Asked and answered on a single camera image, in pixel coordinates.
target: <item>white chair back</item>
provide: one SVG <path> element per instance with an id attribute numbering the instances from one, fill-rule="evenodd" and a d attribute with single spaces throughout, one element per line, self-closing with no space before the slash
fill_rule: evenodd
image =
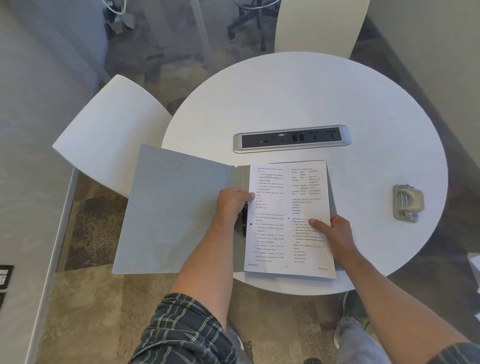
<path id="1" fill-rule="evenodd" d="M 90 178 L 129 197 L 140 146 L 160 147 L 171 118 L 141 86 L 116 75 L 53 148 Z"/>
<path id="2" fill-rule="evenodd" d="M 282 0 L 277 52 L 317 52 L 349 58 L 370 0 Z"/>

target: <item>plaid shirt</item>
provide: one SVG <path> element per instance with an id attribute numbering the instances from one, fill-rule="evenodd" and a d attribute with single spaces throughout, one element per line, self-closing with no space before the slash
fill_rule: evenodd
<path id="1" fill-rule="evenodd" d="M 130 364 L 234 364 L 237 353 L 218 320 L 181 293 L 165 296 L 142 334 Z M 428 364 L 480 363 L 480 346 L 451 345 Z"/>

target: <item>white table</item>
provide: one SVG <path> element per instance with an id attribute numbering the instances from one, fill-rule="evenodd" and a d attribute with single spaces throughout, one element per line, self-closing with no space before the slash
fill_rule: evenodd
<path id="1" fill-rule="evenodd" d="M 236 133 L 345 124 L 349 146 L 237 154 Z M 183 102 L 163 148 L 230 165 L 325 159 L 338 214 L 350 220 L 356 244 L 388 275 L 427 242 L 442 214 L 447 163 L 440 138 L 401 87 L 359 63 L 335 56 L 286 52 L 252 58 L 215 74 Z M 425 194 L 417 224 L 393 218 L 392 186 Z M 337 279 L 235 273 L 269 291 L 321 295 L 353 288 Z"/>

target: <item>forearm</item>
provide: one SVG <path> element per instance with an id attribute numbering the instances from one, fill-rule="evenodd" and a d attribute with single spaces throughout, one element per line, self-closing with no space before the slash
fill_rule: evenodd
<path id="1" fill-rule="evenodd" d="M 203 304 L 225 327 L 233 284 L 233 225 L 217 216 L 183 264 L 171 293 L 184 293 Z"/>
<path id="2" fill-rule="evenodd" d="M 359 253 L 344 267 L 377 337 L 394 363 L 424 364 L 447 346 L 468 341 L 427 306 L 380 274 Z"/>

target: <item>cable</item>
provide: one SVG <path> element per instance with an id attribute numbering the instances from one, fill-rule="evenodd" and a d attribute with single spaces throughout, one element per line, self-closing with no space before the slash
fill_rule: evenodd
<path id="1" fill-rule="evenodd" d="M 113 9 L 107 4 L 107 2 L 106 2 L 105 0 L 102 0 L 102 1 L 103 1 L 103 3 L 105 4 L 105 6 L 108 8 L 108 10 L 110 10 L 111 12 L 114 12 L 114 13 L 117 14 L 117 15 L 122 15 L 122 14 L 125 12 L 125 10 L 127 10 L 127 0 L 123 0 L 123 9 L 122 9 L 121 12 L 118 12 L 118 11 L 116 11 L 116 10 L 113 10 Z"/>

